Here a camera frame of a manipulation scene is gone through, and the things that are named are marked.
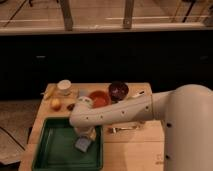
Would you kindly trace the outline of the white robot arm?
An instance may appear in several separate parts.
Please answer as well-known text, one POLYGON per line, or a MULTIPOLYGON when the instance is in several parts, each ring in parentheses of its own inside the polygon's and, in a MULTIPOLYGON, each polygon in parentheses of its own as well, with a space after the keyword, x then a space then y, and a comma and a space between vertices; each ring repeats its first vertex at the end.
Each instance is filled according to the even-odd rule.
POLYGON ((213 90, 197 84, 141 95, 100 108, 80 97, 70 115, 77 128, 161 120, 164 171, 213 171, 213 90))

